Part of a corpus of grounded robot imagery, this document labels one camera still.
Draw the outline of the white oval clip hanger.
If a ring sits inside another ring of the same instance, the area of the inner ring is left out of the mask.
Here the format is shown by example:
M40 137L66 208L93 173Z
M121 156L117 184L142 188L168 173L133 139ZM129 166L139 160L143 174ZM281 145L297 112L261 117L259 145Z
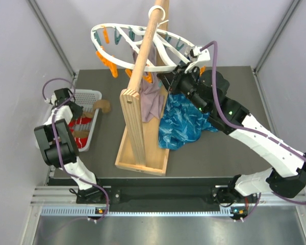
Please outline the white oval clip hanger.
M206 48L194 45L182 36L160 28L168 22L162 4L150 8L148 19L147 26L102 23L91 29L90 38L96 49L96 55L114 78L118 77L119 67L128 71L139 70L146 73L173 71L177 64L169 52L185 65L186 73L196 67L204 67L210 61L210 53ZM127 62L110 55L100 40L100 35L103 35L105 42L110 43L108 30L114 31L115 45L122 40L125 41L138 55L140 61Z

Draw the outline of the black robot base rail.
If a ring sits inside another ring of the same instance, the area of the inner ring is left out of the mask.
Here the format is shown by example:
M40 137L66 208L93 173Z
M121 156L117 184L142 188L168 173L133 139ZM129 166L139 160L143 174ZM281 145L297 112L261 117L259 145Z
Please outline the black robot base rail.
M76 190L76 182L67 178L52 178L49 186L65 186ZM230 204L247 205L257 201L256 191L247 197L230 190L230 178L101 178L110 212L201 212L217 211Z

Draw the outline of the brown sock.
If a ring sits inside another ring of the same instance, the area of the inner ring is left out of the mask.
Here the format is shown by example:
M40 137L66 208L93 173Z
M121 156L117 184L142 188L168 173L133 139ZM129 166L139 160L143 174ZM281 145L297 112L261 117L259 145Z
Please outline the brown sock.
M103 113L109 113L111 111L110 102L108 100L98 100L92 106L91 112L83 112L83 115L77 120L72 121L75 125L84 125L92 121L95 112L100 109ZM72 135L74 138L87 138L89 137L89 130L72 130Z

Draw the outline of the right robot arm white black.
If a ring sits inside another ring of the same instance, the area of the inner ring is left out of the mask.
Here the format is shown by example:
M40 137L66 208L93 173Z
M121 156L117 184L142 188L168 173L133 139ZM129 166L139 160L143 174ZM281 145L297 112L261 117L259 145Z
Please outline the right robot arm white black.
M236 175L221 188L215 199L239 202L255 194L272 192L279 198L294 202L306 186L306 152L297 151L262 126L250 111L227 97L228 80L215 68L200 72L194 67L177 66L172 72L157 77L170 94L183 94L218 131L240 141L267 161L271 168L250 175Z

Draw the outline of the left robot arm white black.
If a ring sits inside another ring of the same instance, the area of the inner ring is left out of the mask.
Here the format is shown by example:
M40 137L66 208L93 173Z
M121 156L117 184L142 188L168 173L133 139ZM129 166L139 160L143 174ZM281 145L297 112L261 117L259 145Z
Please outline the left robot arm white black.
M103 203L106 191L98 185L95 174L80 159L69 127L72 120L81 117L83 107L72 101L72 93L68 88L54 91L49 103L53 106L51 115L43 125L34 129L44 162L65 171L76 182L78 191L72 188L69 191L76 195L78 204Z

